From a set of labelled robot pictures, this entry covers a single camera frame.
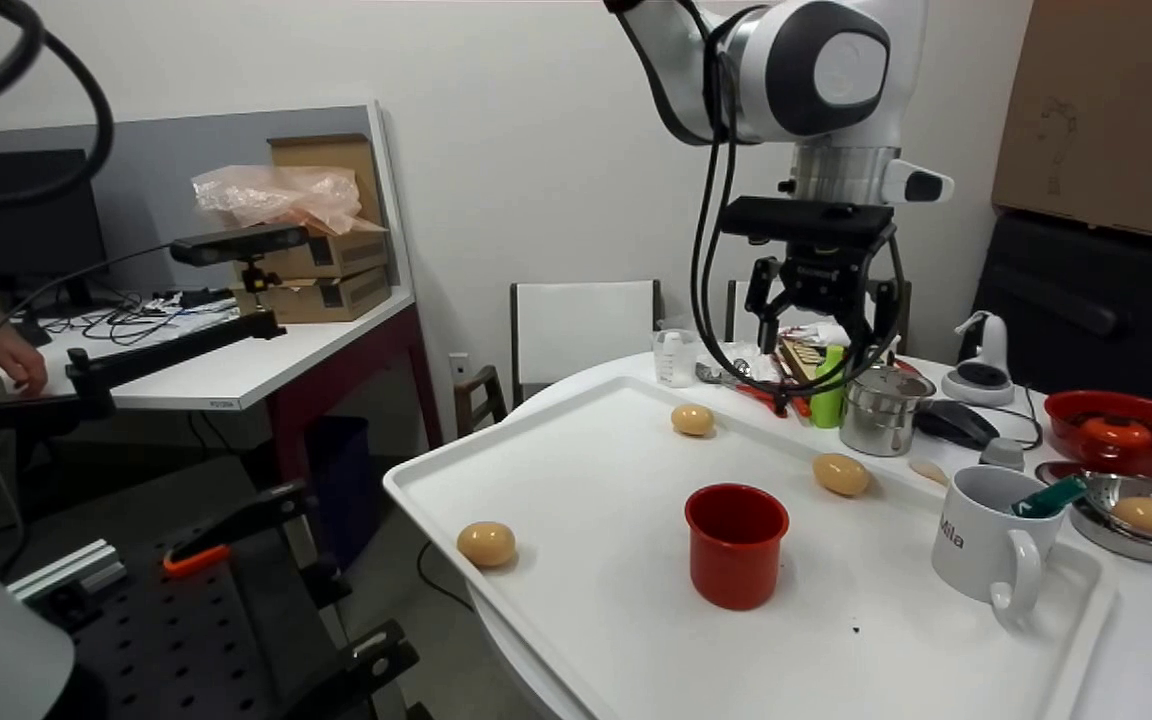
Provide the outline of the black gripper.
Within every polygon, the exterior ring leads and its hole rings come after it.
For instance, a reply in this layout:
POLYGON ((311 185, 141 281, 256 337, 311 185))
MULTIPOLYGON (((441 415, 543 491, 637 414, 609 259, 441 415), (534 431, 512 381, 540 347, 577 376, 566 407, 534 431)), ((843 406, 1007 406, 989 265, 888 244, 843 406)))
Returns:
POLYGON ((832 316, 847 327, 851 367, 870 366, 875 327, 896 327, 902 288, 870 281, 870 257, 890 241, 890 214, 875 206, 739 197, 718 214, 728 235, 778 241, 785 257, 761 259, 746 281, 746 342, 773 347, 788 310, 832 316))

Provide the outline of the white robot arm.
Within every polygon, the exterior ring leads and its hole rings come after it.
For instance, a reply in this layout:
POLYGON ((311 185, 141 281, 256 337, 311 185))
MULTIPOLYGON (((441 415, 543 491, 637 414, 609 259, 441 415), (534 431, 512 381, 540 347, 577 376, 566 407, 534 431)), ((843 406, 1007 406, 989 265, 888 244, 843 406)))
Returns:
POLYGON ((956 182, 900 153, 927 0, 603 0, 681 145, 794 145, 800 209, 939 206, 956 182))

